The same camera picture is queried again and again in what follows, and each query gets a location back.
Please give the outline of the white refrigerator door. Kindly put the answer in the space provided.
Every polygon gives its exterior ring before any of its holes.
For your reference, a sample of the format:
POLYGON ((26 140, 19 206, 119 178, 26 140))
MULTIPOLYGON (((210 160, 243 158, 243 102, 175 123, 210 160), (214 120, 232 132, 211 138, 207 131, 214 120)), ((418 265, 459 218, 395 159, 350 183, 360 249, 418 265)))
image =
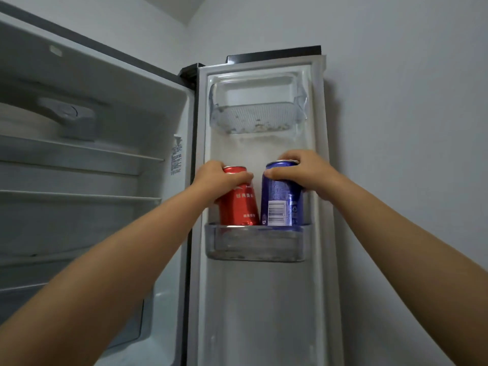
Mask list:
MULTIPOLYGON (((261 211, 265 166, 291 149, 329 160, 321 47, 229 55, 225 64, 192 66, 195 108, 192 174, 216 159, 254 174, 261 211), (308 94, 307 119, 291 130, 228 135, 209 123, 209 89, 218 78, 299 73, 308 94)), ((345 366, 334 213, 303 192, 304 224, 312 227, 310 257, 301 263, 219 261, 205 253, 206 224, 220 225, 217 206, 192 229, 188 273, 187 364, 190 366, 345 366)))

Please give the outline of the person's left forearm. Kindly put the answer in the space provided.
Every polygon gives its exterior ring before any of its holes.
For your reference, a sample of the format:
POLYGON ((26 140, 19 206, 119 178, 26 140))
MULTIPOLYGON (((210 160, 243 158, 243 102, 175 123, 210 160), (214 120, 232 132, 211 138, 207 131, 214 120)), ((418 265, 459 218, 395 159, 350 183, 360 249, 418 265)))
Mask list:
POLYGON ((221 194, 194 183, 68 265, 0 326, 0 366, 93 366, 221 194))

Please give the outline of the white refrigerator body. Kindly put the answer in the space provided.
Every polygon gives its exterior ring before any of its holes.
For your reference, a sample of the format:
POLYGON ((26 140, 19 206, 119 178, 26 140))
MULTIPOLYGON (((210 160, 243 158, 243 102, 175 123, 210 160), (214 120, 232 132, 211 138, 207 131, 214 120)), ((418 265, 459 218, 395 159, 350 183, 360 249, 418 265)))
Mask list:
MULTIPOLYGON (((0 135, 164 159, 139 176, 0 161, 0 190, 158 197, 192 174, 195 82, 0 0, 0 135), (90 108, 94 141, 62 137, 38 98, 90 108), (171 176, 173 136, 184 141, 171 176)), ((68 264, 158 205, 0 202, 0 326, 68 264)))

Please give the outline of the person's left hand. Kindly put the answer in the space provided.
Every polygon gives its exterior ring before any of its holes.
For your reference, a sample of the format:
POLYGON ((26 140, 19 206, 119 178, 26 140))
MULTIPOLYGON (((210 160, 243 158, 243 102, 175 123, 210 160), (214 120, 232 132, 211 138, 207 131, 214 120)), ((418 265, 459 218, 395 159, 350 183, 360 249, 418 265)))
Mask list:
POLYGON ((204 207, 209 207, 232 189, 226 187, 224 164, 218 160, 209 160, 203 164, 190 186, 192 196, 204 207))

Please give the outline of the glass refrigerator shelf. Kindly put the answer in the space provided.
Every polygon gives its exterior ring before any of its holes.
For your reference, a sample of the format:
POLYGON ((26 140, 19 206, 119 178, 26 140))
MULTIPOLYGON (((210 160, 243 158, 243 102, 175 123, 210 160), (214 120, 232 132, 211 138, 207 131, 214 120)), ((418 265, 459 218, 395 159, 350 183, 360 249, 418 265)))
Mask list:
POLYGON ((0 190, 0 202, 158 205, 161 203, 161 201, 162 201, 161 198, 146 197, 146 196, 114 196, 114 195, 0 190))
POLYGON ((0 161, 139 176, 164 159, 57 141, 0 135, 0 161))

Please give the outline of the grey thermostat housing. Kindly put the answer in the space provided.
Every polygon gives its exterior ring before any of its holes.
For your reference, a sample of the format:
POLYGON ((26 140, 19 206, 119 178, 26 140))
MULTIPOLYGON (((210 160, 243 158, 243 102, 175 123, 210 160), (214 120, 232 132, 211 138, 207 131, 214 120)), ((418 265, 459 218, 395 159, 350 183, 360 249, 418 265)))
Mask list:
POLYGON ((97 136, 97 115, 94 110, 52 98, 38 98, 37 104, 54 113, 54 121, 62 127, 62 137, 94 141, 97 136))

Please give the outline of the clear door bin with crumbs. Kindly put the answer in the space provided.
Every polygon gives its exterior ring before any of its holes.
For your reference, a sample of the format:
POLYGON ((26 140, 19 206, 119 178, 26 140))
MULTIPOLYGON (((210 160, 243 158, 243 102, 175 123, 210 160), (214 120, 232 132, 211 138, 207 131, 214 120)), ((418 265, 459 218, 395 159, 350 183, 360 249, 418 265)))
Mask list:
POLYGON ((228 135, 287 131, 308 117, 299 73, 218 78, 208 101, 210 126, 228 135))

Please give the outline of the person's right forearm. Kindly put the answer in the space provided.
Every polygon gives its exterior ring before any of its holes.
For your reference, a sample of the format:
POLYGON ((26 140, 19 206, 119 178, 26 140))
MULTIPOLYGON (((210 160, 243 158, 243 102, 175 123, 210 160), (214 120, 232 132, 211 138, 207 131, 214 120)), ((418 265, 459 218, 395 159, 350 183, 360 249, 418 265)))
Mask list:
POLYGON ((323 189, 447 357, 488 366, 488 271, 341 174, 323 189))

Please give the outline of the blue drink can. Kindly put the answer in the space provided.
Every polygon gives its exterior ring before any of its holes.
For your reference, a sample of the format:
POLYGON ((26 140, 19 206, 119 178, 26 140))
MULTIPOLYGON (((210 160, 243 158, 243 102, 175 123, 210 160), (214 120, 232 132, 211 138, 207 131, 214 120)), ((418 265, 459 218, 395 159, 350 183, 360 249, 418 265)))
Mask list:
POLYGON ((275 227, 302 226, 303 188, 288 180, 262 177, 261 225, 275 227))

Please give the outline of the person's right hand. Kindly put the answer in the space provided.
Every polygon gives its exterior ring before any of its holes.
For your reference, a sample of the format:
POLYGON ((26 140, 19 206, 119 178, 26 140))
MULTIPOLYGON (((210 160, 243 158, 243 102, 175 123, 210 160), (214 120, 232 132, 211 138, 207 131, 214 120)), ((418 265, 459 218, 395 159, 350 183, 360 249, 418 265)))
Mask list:
POLYGON ((300 167, 301 177, 299 180, 291 180, 308 191, 314 191, 320 198, 331 201, 331 192, 334 182, 341 178, 341 174, 312 150, 292 149, 281 155, 285 160, 296 160, 293 166, 281 167, 300 167))

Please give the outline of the white information sticker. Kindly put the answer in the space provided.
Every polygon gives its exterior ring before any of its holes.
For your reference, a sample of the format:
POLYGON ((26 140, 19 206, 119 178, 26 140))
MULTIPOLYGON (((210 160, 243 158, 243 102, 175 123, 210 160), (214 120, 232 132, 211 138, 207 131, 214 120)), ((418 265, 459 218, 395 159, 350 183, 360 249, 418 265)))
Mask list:
POLYGON ((174 176, 181 172, 184 160, 184 141, 181 136, 173 136, 173 145, 171 149, 170 174, 174 176))

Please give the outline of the red drink can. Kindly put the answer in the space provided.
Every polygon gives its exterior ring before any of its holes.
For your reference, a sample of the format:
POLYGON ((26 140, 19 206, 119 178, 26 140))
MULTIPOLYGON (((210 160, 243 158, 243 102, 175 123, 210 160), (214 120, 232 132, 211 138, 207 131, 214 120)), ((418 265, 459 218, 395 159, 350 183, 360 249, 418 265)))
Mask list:
POLYGON ((234 187, 218 201, 220 225, 260 225, 260 215, 252 181, 234 187))

